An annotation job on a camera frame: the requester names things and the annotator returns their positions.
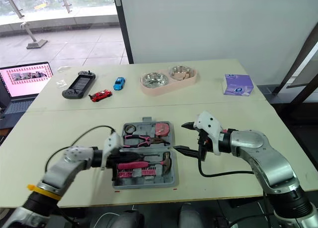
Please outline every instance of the game controller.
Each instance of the game controller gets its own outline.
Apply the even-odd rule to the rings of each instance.
[[[66,99],[81,99],[95,78],[96,75],[91,71],[80,71],[71,86],[62,91],[62,96]]]

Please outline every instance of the purple tissue box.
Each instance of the purple tissue box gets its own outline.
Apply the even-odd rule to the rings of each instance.
[[[224,95],[249,96],[254,89],[249,75],[225,74],[222,86]]]

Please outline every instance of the stainless steel bowl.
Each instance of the stainless steel bowl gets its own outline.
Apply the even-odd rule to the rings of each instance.
[[[168,77],[162,73],[149,73],[144,75],[141,80],[143,85],[148,88],[157,88],[168,84]]]
[[[170,69],[169,74],[175,80],[184,80],[194,76],[193,69],[186,66],[175,66]]]

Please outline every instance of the cable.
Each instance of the cable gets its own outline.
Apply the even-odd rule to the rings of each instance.
[[[48,171],[49,162],[50,162],[51,159],[54,157],[54,155],[56,155],[58,152],[60,152],[60,151],[62,151],[62,150],[65,150],[65,149],[67,149],[67,148],[69,148],[69,146],[57,150],[56,152],[54,152],[54,153],[49,157],[49,159],[48,159],[48,160],[46,161],[46,163],[45,163],[45,168],[44,168],[44,171],[45,171],[45,172]]]
[[[107,214],[112,214],[112,215],[117,215],[117,216],[119,216],[119,215],[116,214],[116,213],[107,212],[107,213],[101,215],[101,216],[98,218],[98,220],[96,221],[96,223],[95,223],[95,225],[93,226],[93,228],[96,228],[96,225],[97,225],[97,223],[99,222],[99,220],[100,220],[103,216],[105,216],[105,215],[107,215]]]
[[[201,147],[199,146],[199,156],[198,156],[198,168],[199,172],[204,177],[219,177],[224,175],[230,175],[230,174],[238,174],[238,173],[245,173],[245,174],[254,174],[252,171],[232,171],[232,172],[222,172],[222,173],[216,173],[216,174],[204,174],[201,167]]]
[[[235,224],[237,224],[237,223],[239,223],[241,221],[244,221],[246,219],[249,219],[249,218],[265,217],[265,216],[272,216],[272,215],[274,215],[274,213],[265,213],[265,214],[253,215],[253,216],[248,216],[248,217],[242,217],[240,219],[237,219],[236,221],[231,222],[229,228],[231,228]]]
[[[69,223],[72,224],[72,227],[79,227],[79,224],[77,222],[72,221],[65,213],[64,211],[56,205],[56,210],[61,214],[62,217],[64,217],[65,220],[67,220]]]
[[[221,204],[220,204],[219,200],[217,200],[217,203],[218,203],[218,205],[219,205],[219,208],[220,208],[220,211],[221,211],[222,216],[223,216],[224,218],[226,218],[226,216],[224,215],[224,212],[223,212],[223,209],[222,209],[222,207],[221,207]]]
[[[94,130],[94,129],[97,129],[97,128],[101,128],[101,127],[106,127],[106,128],[110,128],[111,129],[111,132],[110,134],[114,133],[115,132],[115,129],[111,126],[108,126],[108,125],[99,125],[99,126],[96,126],[96,127],[93,127],[89,130],[87,130],[86,132],[84,132],[82,135],[80,135],[72,144],[71,146],[73,146],[74,144],[77,143],[77,141],[79,141],[84,135],[86,135],[87,133],[89,133],[90,131]]]
[[[266,193],[263,192],[263,200],[264,200],[264,206],[265,206],[265,213],[269,213],[269,206],[268,206],[268,200],[267,200],[267,196]],[[267,220],[267,226],[268,228],[272,228],[272,223],[270,221],[270,217],[269,216],[265,216],[266,220]]]
[[[112,134],[112,133],[115,132],[115,129],[114,129],[113,127],[111,127],[111,126],[108,126],[108,125],[99,125],[99,126],[96,126],[96,127],[93,127],[93,128],[91,128],[91,129],[87,130],[86,132],[84,132],[83,134],[81,134],[81,135],[71,144],[71,146],[67,146],[67,147],[61,148],[61,149],[57,150],[56,152],[54,152],[54,153],[49,157],[49,159],[46,161],[44,171],[47,172],[49,162],[50,162],[51,159],[54,157],[54,155],[56,155],[58,152],[60,152],[60,151],[62,151],[62,150],[65,150],[65,149],[67,149],[67,148],[69,148],[69,147],[74,146],[74,144],[76,144],[84,135],[86,135],[87,133],[89,133],[90,131],[92,131],[92,130],[94,130],[94,129],[101,128],[101,127],[110,128],[110,129],[111,129],[110,134]]]

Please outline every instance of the laptop keyboard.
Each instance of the laptop keyboard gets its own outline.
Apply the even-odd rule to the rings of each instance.
[[[7,108],[5,114],[25,112],[32,102],[33,100],[11,103],[11,105]]]

